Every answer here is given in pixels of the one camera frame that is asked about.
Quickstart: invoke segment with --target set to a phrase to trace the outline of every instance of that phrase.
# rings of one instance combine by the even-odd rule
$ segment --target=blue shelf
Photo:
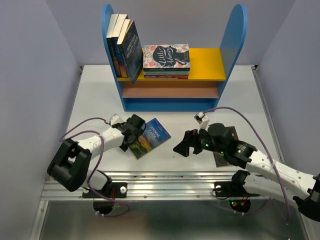
[[[124,98],[128,112],[199,112],[216,105],[217,98]]]
[[[103,6],[101,14],[102,39],[114,77],[114,82],[125,111],[199,112],[214,108],[218,105],[246,38],[248,16],[245,5],[237,4],[234,6],[221,41],[219,49],[226,80],[216,82],[218,98],[123,98],[124,84],[117,79],[106,39],[110,18],[113,13],[114,11],[110,4],[105,4]]]

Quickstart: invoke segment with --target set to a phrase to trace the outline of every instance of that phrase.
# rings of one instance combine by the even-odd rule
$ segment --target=book
[[[146,124],[143,134],[138,140],[129,146],[137,159],[151,152],[153,149],[159,147],[165,141],[170,139],[170,134],[156,119],[152,119]]]
[[[126,71],[126,67],[125,67],[125,62],[124,59],[122,57],[122,54],[119,51],[119,48],[117,46],[117,42],[118,42],[118,38],[120,36],[120,32],[122,29],[122,26],[124,25],[125,20],[128,18],[127,14],[119,14],[118,18],[116,20],[114,29],[113,29],[113,33],[112,33],[112,41],[113,41],[113,45],[114,45],[114,49],[115,49],[115,54],[118,60],[118,64],[119,64],[119,68],[120,68],[120,72],[121,72],[121,77],[122,78],[127,78],[127,71]]]
[[[134,84],[142,71],[144,57],[134,20],[124,20],[117,47],[122,55],[127,77]]]
[[[120,72],[120,67],[119,67],[118,58],[116,54],[116,49],[115,49],[114,41],[112,40],[112,34],[114,32],[118,16],[119,14],[111,15],[108,32],[106,33],[106,42],[108,43],[112,63],[115,69],[115,74],[118,78],[121,78],[121,72]]]
[[[188,75],[144,75],[145,79],[188,79]]]
[[[236,132],[236,128],[234,126],[228,126],[227,128],[231,131],[233,139],[234,140],[239,140],[237,132]],[[233,166],[232,164],[228,163],[224,159],[224,155],[222,153],[213,152],[213,156],[214,156],[214,161],[215,161],[215,165],[216,165],[217,168],[218,167]]]
[[[186,75],[189,76],[189,71],[146,71],[144,75]]]
[[[143,53],[144,72],[190,71],[188,44],[145,45]]]

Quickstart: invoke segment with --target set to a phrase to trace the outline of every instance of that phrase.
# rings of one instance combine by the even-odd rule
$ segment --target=table surface
[[[256,128],[267,145],[272,158],[278,160],[267,117],[252,73],[251,66],[237,65],[219,101],[219,107],[228,106],[243,113]],[[91,117],[109,119],[118,114],[126,120],[133,112],[123,110],[120,97],[114,82],[111,68],[108,65],[86,65],[80,79],[68,129]],[[202,172],[202,171],[236,171],[235,166],[216,167],[212,152],[203,151],[198,155],[190,154],[183,157],[173,152],[173,148],[182,140],[186,130],[197,129],[194,120],[195,112],[134,112],[147,122],[157,118],[171,135],[171,138],[158,148],[152,150],[140,159],[136,159],[130,150],[123,152],[113,148],[104,153],[98,169],[101,171],[120,172]],[[254,145],[265,152],[261,143],[250,126],[235,112],[222,109],[207,114],[210,123],[223,123],[225,126],[235,126],[240,140]],[[108,128],[102,121],[87,122],[75,130],[96,130],[103,132]],[[90,137],[90,134],[76,137],[80,140]],[[96,157],[91,161],[93,168]]]

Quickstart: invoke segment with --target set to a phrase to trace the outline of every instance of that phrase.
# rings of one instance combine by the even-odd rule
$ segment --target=white wall
[[[79,66],[44,0],[0,3],[0,239],[29,239]]]
[[[238,64],[259,64],[295,0],[242,0],[248,9],[248,31]],[[229,15],[239,0],[46,0],[81,65],[107,64],[101,11],[111,3],[115,13],[136,22],[142,45],[183,44],[219,48]]]
[[[319,13],[319,0],[297,0],[258,68],[285,161],[314,175],[320,173]]]

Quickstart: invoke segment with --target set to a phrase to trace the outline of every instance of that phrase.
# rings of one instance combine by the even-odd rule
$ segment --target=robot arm
[[[244,194],[261,194],[283,200],[274,166],[277,168],[285,187],[289,202],[306,217],[320,222],[320,176],[297,171],[280,162],[270,162],[268,157],[254,146],[235,140],[232,133],[222,123],[207,125],[209,119],[202,112],[194,117],[200,124],[199,129],[186,131],[184,138],[173,151],[189,156],[189,148],[199,154],[203,150],[223,154],[223,158],[239,170],[231,182],[220,182],[220,197],[242,197]],[[254,176],[257,173],[269,179]]]
[[[115,114],[110,119],[110,126],[108,130],[101,133],[104,141],[103,151],[120,147],[125,152],[142,135],[146,122],[135,114],[127,121],[123,121]],[[64,140],[51,161],[47,173],[70,192],[80,187],[87,187],[88,177],[92,173],[89,164],[100,154],[101,145],[99,136],[80,141]],[[96,190],[101,190],[111,182],[110,177],[96,171],[91,178],[90,185]]]

